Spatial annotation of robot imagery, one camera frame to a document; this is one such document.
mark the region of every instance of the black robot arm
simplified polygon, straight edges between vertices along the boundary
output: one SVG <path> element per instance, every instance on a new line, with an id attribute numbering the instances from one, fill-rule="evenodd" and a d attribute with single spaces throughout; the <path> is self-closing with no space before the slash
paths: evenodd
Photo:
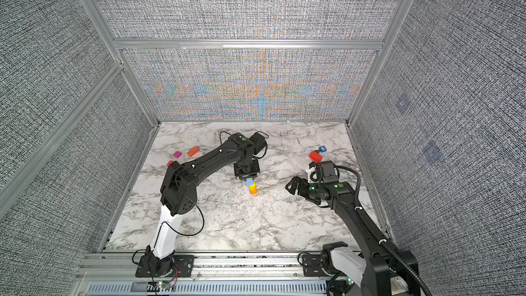
<path id="1" fill-rule="evenodd" d="M 253 156 L 266 146 L 265 137 L 260 132 L 250 138 L 235 133 L 200 158 L 183 164 L 172 162 L 162 182 L 161 203 L 172 215 L 187 213 L 197 202 L 196 187 L 208 176 L 233 162 L 236 177 L 247 179 L 256 176 L 259 163 Z"/>
<path id="2" fill-rule="evenodd" d="M 309 183 L 307 179 L 294 177 L 285 188 L 291 194 L 296 194 L 297 192 L 298 195 L 318 205 L 322 200 L 325 200 L 328 206 L 344 221 L 363 254 L 363 260 L 351 261 L 350 266 L 352 267 L 350 271 L 357 274 L 355 263 L 365 261 L 365 267 L 358 265 L 360 267 L 359 277 L 352 277 L 353 280 L 359 281 L 362 294 L 373 296 L 391 295 L 393 270 L 407 282 L 408 291 L 413 295 L 419 296 L 420 286 L 415 279 L 380 245 L 386 243 L 398 253 L 404 260 L 404 263 L 418 273 L 418 263 L 411 252 L 401 251 L 388 238 L 378 240 L 377 236 L 383 236 L 384 234 L 378 229 L 365 210 L 361 211 L 362 217 L 359 217 L 357 209 L 361 208 L 361 204 L 359 201 L 356 201 L 355 190 L 348 182 L 339 181 L 339 174 L 336 173 L 336 166 L 332 161 L 312 162 L 310 167 L 315 168 L 316 181 L 314 183 Z M 341 259 L 341 249 L 345 247 L 347 245 L 343 242 L 323 246 L 321 253 L 322 264 L 327 273 L 336 274 L 339 271 L 345 273 L 345 268 L 349 268 L 349 266 L 338 267 L 338 265 L 341 265 L 341 261 L 338 265 L 334 263 L 335 255 L 338 255 L 339 259 Z"/>
<path id="3" fill-rule="evenodd" d="M 184 266 L 177 266 L 174 258 L 174 243 L 177 234 L 191 236 L 198 234 L 182 234 L 172 225 L 181 221 L 181 215 L 187 213 L 197 203 L 196 187 L 212 173 L 234 162 L 234 174 L 241 180 L 254 177 L 259 173 L 259 163 L 256 154 L 266 149 L 267 142 L 264 133 L 256 132 L 250 138 L 240 133 L 231 135 L 219 147 L 205 155 L 183 164 L 177 161 L 168 165 L 168 170 L 161 186 L 161 217 L 152 242 L 146 247 L 144 255 L 139 260 L 136 277 L 166 277 L 178 274 L 182 267 L 189 265 L 192 256 L 179 257 L 184 260 Z"/>

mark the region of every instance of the yellow block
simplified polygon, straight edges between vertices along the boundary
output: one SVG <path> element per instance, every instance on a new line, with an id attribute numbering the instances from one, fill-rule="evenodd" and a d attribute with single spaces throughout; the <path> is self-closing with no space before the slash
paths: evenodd
<path id="1" fill-rule="evenodd" d="M 254 183 L 250 186 L 250 194 L 256 194 L 256 193 L 258 193 L 258 190 L 256 188 L 256 184 Z"/>

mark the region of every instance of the aluminum frame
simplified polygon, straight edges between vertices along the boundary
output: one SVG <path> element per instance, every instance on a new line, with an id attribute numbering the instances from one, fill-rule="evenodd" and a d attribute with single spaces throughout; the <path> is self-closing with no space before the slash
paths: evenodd
<path id="1" fill-rule="evenodd" d="M 297 261 L 299 253 L 300 251 L 177 251 L 175 255 L 196 257 L 191 277 L 179 278 L 183 281 L 328 280 L 331 278 L 305 277 Z M 137 266 L 132 263 L 133 254 L 132 251 L 86 254 L 69 295 L 82 295 L 90 281 L 151 280 L 151 278 L 135 277 Z M 135 261 L 139 260 L 140 255 L 135 256 Z M 164 280 L 164 278 L 154 278 L 154 280 Z"/>
<path id="2" fill-rule="evenodd" d="M 176 49 L 369 49 L 381 50 L 383 40 L 321 40 L 321 39 L 120 39 L 113 40 L 118 49 L 176 48 Z"/>
<path id="3" fill-rule="evenodd" d="M 367 191 L 369 191 L 372 207 L 374 208 L 376 216 L 378 217 L 378 222 L 381 226 L 380 230 L 382 230 L 382 232 L 387 232 L 391 240 L 394 243 L 396 243 L 396 240 L 393 237 L 391 224 L 389 222 L 389 219 L 387 218 L 387 213 L 385 212 L 385 207 L 382 204 L 382 200 L 380 199 L 380 195 L 378 194 L 375 182 L 372 179 L 371 172 L 369 170 L 369 167 L 367 166 L 367 162 L 365 161 L 364 154 L 362 153 L 358 142 L 356 142 L 356 137 L 352 131 L 352 127 L 346 126 L 346 129 L 347 135 L 349 136 L 349 140 L 351 141 L 352 148 L 355 152 L 355 157 L 358 160 L 358 164 L 360 165 L 361 175 L 364 180 L 365 187 L 367 188 Z"/>
<path id="4" fill-rule="evenodd" d="M 152 127 L 157 126 L 157 124 L 159 123 L 159 118 L 157 117 L 155 109 L 152 106 L 150 100 L 148 99 L 148 96 L 146 95 L 141 84 L 139 83 L 139 80 L 133 73 L 133 70 L 131 66 L 129 65 L 128 61 L 115 47 L 115 44 L 113 42 L 112 30 L 109 28 L 109 25 L 106 22 L 106 19 L 104 18 L 104 15 L 102 14 L 102 11 L 98 7 L 98 4 L 96 3 L 95 0 L 80 0 L 80 1 L 82 3 L 82 6 L 84 6 L 84 9 L 86 10 L 87 14 L 91 18 L 93 24 L 95 25 L 95 28 L 99 32 L 99 35 L 101 36 L 103 42 L 106 44 L 108 51 L 111 53 L 111 55 L 113 56 L 115 60 L 120 60 L 124 64 L 124 67 L 125 67 L 125 73 L 123 73 L 124 78 L 129 88 L 131 89 L 131 92 L 135 96 L 135 99 L 141 106 L 141 109 L 144 115 L 148 118 L 148 121 L 150 122 Z"/>
<path id="5" fill-rule="evenodd" d="M 114 62 L 106 73 L 89 89 L 82 100 L 77 103 L 66 118 L 42 142 L 35 153 L 18 169 L 16 174 L 0 190 L 0 219 L 8 212 L 15 201 L 31 184 L 47 161 L 55 154 L 61 144 L 66 140 L 78 122 L 84 117 L 106 87 L 122 71 L 120 61 Z"/>
<path id="6" fill-rule="evenodd" d="M 371 91 L 372 86 L 374 85 L 376 78 L 378 77 L 378 74 L 385 63 L 385 60 L 389 55 L 389 51 L 391 50 L 391 47 L 398 36 L 398 32 L 405 21 L 405 17 L 409 13 L 409 9 L 411 8 L 413 1 L 414 0 L 400 0 L 398 3 L 398 7 L 394 12 L 389 28 L 385 33 L 384 48 L 382 48 L 382 50 L 377 53 L 375 59 L 372 62 L 371 69 L 365 77 L 365 80 L 362 83 L 358 94 L 356 95 L 355 101 L 352 104 L 351 111 L 349 112 L 347 118 L 347 122 L 350 126 L 352 126 L 358 118 L 360 110 L 364 106 L 365 100 L 367 99 L 367 96 L 369 95 L 369 92 Z"/>
<path id="7" fill-rule="evenodd" d="M 119 218 L 121 217 L 122 210 L 124 209 L 124 205 L 126 204 L 126 201 L 128 201 L 128 197 L 133 189 L 133 186 L 135 185 L 135 182 L 137 181 L 137 177 L 139 177 L 139 173 L 141 172 L 142 165 L 144 164 L 144 162 L 146 161 L 146 158 L 148 157 L 148 153 L 151 150 L 151 146 L 154 144 L 154 140 L 158 132 L 159 132 L 159 127 L 156 127 L 150 131 L 150 135 L 148 136 L 148 142 L 146 142 L 146 144 L 144 145 L 144 149 L 142 150 L 141 157 L 139 158 L 139 161 L 135 165 L 133 174 L 131 175 L 131 178 L 128 181 L 128 184 L 126 185 L 126 189 L 124 190 L 124 193 L 122 194 L 121 200 L 119 200 L 119 205 L 117 206 L 117 209 L 115 209 L 115 213 L 113 213 L 112 220 L 108 224 L 108 228 L 106 229 L 106 232 L 104 233 L 104 237 L 102 238 L 101 243 L 99 244 L 99 247 L 97 248 L 97 252 L 102 252 L 104 247 L 106 246 L 106 243 L 109 241 L 109 236 L 111 235 L 113 229 L 115 228 L 117 221 L 119 221 Z"/>

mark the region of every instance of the marble tabletop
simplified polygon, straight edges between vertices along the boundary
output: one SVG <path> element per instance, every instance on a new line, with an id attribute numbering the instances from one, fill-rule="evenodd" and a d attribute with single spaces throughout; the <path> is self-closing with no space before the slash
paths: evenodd
<path id="1" fill-rule="evenodd" d="M 159 129 L 106 250 L 143 249 L 155 233 L 161 211 L 159 190 L 166 164 L 183 153 L 190 161 L 219 146 L 219 132 L 256 131 L 269 135 L 268 151 L 259 160 L 255 178 L 258 194 L 250 195 L 245 181 L 234 177 L 233 165 L 221 168 L 197 187 L 197 204 L 205 216 L 203 231 L 194 237 L 178 236 L 177 250 L 320 250 L 325 243 L 344 241 L 358 250 L 343 221 L 331 209 L 285 190 L 293 176 L 306 178 L 311 151 L 325 146 L 324 158 L 358 169 L 358 162 L 341 122 L 166 122 Z M 228 135 L 223 134 L 223 141 Z M 201 150 L 193 158 L 186 154 Z M 340 181 L 355 185 L 346 172 Z M 362 183 L 360 201 L 378 224 L 369 194 Z M 201 227 L 196 208 L 184 215 L 180 230 L 191 234 Z"/>

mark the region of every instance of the gray fabric panel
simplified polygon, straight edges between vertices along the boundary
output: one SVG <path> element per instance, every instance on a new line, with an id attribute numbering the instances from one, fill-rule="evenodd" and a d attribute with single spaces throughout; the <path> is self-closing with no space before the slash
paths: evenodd
<path id="1" fill-rule="evenodd" d="M 78 0 L 0 1 L 0 189 L 113 63 Z"/>
<path id="2" fill-rule="evenodd" d="M 372 50 L 127 49 L 157 115 L 169 120 L 345 119 Z"/>
<path id="3" fill-rule="evenodd" d="M 150 130 L 117 76 L 0 221 L 2 295 L 68 293 L 84 254 L 102 240 Z"/>
<path id="4" fill-rule="evenodd" d="M 96 0 L 118 38 L 383 39 L 399 0 Z"/>
<path id="5" fill-rule="evenodd" d="M 415 0 L 355 124 L 433 295 L 526 292 L 524 0 Z"/>

